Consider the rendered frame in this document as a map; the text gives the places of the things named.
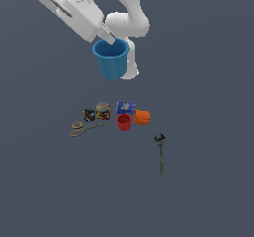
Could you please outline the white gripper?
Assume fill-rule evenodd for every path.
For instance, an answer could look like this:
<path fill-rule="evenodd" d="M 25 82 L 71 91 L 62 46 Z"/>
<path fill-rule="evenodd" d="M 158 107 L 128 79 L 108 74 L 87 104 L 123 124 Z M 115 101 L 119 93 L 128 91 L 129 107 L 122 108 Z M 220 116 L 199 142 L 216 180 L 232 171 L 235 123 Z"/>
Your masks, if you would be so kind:
<path fill-rule="evenodd" d="M 104 15 L 93 0 L 50 1 L 57 7 L 57 15 L 84 40 L 91 43 L 98 36 L 114 44 L 115 36 L 103 23 Z"/>

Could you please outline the blue ribbed bucket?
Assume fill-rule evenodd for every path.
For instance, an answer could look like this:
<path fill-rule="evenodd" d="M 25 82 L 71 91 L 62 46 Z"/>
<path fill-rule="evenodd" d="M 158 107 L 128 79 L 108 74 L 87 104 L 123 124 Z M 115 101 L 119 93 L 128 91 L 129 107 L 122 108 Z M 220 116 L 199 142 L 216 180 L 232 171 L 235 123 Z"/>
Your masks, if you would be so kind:
<path fill-rule="evenodd" d="M 92 47 L 99 71 L 107 79 L 119 79 L 126 73 L 129 50 L 128 43 L 118 38 L 112 45 L 100 40 Z"/>

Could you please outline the blue printed can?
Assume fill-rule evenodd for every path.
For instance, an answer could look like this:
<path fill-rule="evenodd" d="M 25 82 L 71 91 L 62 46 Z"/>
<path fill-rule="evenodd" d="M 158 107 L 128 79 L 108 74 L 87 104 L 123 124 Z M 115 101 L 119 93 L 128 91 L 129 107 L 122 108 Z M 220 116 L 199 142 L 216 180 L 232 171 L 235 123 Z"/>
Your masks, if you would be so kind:
<path fill-rule="evenodd" d="M 116 106 L 117 114 L 129 114 L 133 115 L 135 112 L 135 104 L 131 102 L 118 101 Z"/>

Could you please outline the colourful candy jar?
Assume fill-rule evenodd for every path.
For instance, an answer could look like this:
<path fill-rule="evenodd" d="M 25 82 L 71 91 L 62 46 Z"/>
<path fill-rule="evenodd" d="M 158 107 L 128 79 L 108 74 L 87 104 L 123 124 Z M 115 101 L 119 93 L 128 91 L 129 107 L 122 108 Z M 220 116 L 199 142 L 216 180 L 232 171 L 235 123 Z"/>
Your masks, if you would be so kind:
<path fill-rule="evenodd" d="M 110 119 L 110 106 L 106 102 L 100 102 L 96 105 L 96 117 L 101 120 Z"/>

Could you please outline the dark multicoloured small box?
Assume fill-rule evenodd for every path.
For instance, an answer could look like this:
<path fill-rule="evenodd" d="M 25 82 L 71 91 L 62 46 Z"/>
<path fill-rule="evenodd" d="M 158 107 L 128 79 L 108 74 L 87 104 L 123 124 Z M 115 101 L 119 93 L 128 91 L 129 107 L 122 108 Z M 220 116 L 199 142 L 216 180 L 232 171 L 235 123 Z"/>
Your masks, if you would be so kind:
<path fill-rule="evenodd" d="M 85 108 L 83 111 L 82 111 L 84 117 L 83 119 L 86 121 L 86 122 L 92 122 L 95 120 L 95 111 L 90 108 L 90 109 L 87 109 Z"/>

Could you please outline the red ribbed cup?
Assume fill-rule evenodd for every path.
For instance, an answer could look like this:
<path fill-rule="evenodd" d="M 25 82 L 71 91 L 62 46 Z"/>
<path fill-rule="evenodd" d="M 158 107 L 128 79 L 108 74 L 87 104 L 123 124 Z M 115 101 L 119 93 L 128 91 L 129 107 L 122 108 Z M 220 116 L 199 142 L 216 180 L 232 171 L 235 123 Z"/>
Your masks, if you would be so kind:
<path fill-rule="evenodd" d="M 131 127 L 132 117 L 128 114 L 120 114 L 117 117 L 118 128 L 121 131 L 128 131 Z"/>

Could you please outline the orange ribbed cup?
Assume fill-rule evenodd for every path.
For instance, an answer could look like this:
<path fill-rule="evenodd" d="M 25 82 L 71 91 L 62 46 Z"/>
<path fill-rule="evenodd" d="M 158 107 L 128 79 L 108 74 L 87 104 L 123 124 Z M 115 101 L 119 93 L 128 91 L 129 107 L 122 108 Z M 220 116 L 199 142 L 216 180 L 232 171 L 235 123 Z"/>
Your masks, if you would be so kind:
<path fill-rule="evenodd" d="M 143 110 L 135 110 L 134 124 L 148 125 L 150 122 L 150 113 Z"/>

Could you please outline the dark metal wrench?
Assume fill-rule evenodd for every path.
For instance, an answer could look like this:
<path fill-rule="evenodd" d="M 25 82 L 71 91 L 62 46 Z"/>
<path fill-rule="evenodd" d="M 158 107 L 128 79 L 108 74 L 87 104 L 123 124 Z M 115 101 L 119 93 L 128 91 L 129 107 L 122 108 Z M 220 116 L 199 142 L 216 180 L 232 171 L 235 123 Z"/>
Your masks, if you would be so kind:
<path fill-rule="evenodd" d="M 166 141 L 166 137 L 163 134 L 160 134 L 159 137 L 154 136 L 154 142 L 159 147 L 159 158 L 160 158 L 160 175 L 164 177 L 166 175 L 165 171 L 165 162 L 164 162 L 164 155 L 163 155 L 163 144 Z"/>

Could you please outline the yellow handled scissors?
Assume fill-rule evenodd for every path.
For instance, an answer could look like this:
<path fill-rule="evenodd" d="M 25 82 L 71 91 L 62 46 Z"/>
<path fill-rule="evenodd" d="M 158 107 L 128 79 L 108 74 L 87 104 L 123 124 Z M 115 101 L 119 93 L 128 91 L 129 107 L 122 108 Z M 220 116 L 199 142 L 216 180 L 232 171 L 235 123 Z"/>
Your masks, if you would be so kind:
<path fill-rule="evenodd" d="M 83 134 L 85 131 L 97 127 L 106 126 L 106 123 L 100 123 L 100 124 L 92 124 L 92 125 L 83 125 L 81 122 L 74 122 L 71 127 L 72 131 L 70 132 L 70 135 L 72 137 L 78 137 L 81 134 Z"/>

